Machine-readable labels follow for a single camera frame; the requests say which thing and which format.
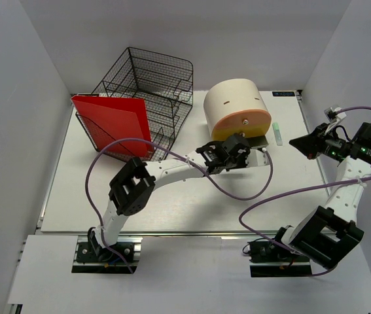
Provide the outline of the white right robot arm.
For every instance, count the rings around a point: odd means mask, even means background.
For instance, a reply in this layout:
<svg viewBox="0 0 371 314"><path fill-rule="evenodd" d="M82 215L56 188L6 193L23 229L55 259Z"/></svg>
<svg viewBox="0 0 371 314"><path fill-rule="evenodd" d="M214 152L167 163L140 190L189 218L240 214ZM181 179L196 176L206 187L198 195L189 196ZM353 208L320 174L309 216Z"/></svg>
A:
<svg viewBox="0 0 371 314"><path fill-rule="evenodd" d="M297 226L281 228L281 238L271 244L272 255L285 261L298 252L325 269L334 268L362 240L357 208L371 177L371 123L365 122L350 141L328 131L323 123L290 145L312 160L320 155L338 161L337 181L326 203L318 206Z"/></svg>

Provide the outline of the red A4 file folder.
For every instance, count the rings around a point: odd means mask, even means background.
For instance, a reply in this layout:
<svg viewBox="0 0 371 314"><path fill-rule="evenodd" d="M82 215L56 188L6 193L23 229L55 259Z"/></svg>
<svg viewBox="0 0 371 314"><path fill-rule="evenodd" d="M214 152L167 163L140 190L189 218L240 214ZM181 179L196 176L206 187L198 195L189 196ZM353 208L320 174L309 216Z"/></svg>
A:
<svg viewBox="0 0 371 314"><path fill-rule="evenodd" d="M71 98L96 150L101 151L118 139L138 138L112 146L106 155L127 161L133 157L149 158L154 148L142 142L150 141L150 127L145 100L126 97L73 96Z"/></svg>

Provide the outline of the green highlighter pen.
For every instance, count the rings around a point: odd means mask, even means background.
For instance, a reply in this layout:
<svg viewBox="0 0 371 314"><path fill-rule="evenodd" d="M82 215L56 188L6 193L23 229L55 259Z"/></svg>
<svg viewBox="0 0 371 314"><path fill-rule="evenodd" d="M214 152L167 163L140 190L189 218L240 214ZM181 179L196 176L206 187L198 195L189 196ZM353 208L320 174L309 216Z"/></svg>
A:
<svg viewBox="0 0 371 314"><path fill-rule="evenodd" d="M283 139L281 136L281 130L279 128L279 124L277 122L274 122L272 124L273 132L274 132L274 137L275 137L275 142L277 146L282 146L283 145Z"/></svg>

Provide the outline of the orange top drawer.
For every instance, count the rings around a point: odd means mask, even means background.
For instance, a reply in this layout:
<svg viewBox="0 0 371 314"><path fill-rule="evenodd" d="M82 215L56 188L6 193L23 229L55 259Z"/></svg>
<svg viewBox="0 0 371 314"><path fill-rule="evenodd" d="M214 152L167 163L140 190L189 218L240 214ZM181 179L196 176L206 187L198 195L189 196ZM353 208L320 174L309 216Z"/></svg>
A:
<svg viewBox="0 0 371 314"><path fill-rule="evenodd" d="M214 130L243 129L252 133L266 133L272 118L268 111L249 109L228 114L213 127Z"/></svg>

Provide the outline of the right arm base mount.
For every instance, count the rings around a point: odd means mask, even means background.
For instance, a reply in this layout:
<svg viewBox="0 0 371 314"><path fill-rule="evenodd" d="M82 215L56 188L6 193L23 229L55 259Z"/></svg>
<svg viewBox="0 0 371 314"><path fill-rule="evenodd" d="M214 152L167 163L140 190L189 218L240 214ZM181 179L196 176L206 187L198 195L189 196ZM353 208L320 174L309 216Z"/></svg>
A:
<svg viewBox="0 0 371 314"><path fill-rule="evenodd" d="M264 239L248 242L242 253L249 257L252 278L308 277L313 274L308 257L292 254Z"/></svg>

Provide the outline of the pale green bottom drawer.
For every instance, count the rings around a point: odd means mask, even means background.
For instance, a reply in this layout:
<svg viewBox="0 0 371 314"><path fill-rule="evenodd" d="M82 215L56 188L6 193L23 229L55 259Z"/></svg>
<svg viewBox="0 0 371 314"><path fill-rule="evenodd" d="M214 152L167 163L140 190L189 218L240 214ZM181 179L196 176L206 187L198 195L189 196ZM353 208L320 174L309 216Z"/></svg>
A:
<svg viewBox="0 0 371 314"><path fill-rule="evenodd" d="M263 151L268 147L268 140L265 135L260 137L247 138L251 152L247 157L247 167L259 167L268 164L268 159Z"/></svg>

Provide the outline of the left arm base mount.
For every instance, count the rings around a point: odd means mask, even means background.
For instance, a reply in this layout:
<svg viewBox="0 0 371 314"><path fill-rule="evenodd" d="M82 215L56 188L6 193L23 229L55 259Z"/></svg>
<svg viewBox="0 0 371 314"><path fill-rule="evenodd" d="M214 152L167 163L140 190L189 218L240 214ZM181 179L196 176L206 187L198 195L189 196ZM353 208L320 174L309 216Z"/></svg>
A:
<svg viewBox="0 0 371 314"><path fill-rule="evenodd" d="M75 247L71 272L131 275L136 271L139 263L142 239L142 237L122 237L120 242L113 245L113 249L126 259L132 269L131 272L117 254L103 249L97 255L87 242L86 237L79 237Z"/></svg>

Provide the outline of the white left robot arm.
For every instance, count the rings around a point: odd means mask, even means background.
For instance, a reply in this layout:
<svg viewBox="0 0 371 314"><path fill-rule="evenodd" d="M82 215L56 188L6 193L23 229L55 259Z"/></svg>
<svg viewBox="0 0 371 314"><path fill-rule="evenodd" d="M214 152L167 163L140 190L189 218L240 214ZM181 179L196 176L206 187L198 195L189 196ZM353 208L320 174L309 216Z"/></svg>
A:
<svg viewBox="0 0 371 314"><path fill-rule="evenodd" d="M100 261L113 256L121 229L128 217L142 211L158 188L179 181L216 175L247 167L251 147L233 134L225 141L212 141L186 156L158 162L130 159L109 183L109 201L99 225L88 232L88 246Z"/></svg>

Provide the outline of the yellow drawer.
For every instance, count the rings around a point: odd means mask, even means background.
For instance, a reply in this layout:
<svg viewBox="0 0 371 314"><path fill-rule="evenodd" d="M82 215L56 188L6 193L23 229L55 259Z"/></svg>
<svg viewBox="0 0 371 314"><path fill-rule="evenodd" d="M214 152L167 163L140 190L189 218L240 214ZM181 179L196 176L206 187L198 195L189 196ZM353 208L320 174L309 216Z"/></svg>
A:
<svg viewBox="0 0 371 314"><path fill-rule="evenodd" d="M244 134L245 138L250 137L258 137L266 135L268 129L267 128L256 128L249 126L248 128L237 127L237 128L225 128L225 129L214 129L211 138L215 141L225 141L231 135L238 133Z"/></svg>

